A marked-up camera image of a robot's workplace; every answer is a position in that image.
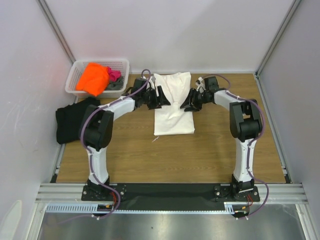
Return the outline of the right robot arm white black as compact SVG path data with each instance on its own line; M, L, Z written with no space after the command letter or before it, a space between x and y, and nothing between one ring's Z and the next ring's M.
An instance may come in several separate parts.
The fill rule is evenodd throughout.
M229 112L229 129L236 143L235 168L231 176L228 196L242 201L255 187L253 174L254 150L264 133L262 110L254 99L235 95L220 87L217 74L208 74L196 80L180 108L185 112L198 112L204 104L213 103Z

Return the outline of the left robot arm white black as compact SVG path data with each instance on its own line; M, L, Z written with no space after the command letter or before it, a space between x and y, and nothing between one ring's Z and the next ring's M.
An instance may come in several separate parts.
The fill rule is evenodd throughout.
M153 81L139 77L118 99L104 105L87 107L79 130L79 138L89 162L87 192L91 191L97 199L105 200L112 191L106 156L114 121L142 105L155 110L170 104L161 86L155 86Z

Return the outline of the white Coca-Cola t-shirt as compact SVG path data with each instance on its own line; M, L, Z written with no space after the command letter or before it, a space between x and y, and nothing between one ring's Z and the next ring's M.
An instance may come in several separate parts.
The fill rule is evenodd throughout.
M181 105L191 89L191 73L169 75L154 74L155 85L160 86L170 105L154 110L154 135L185 135L195 132L192 112L185 112Z

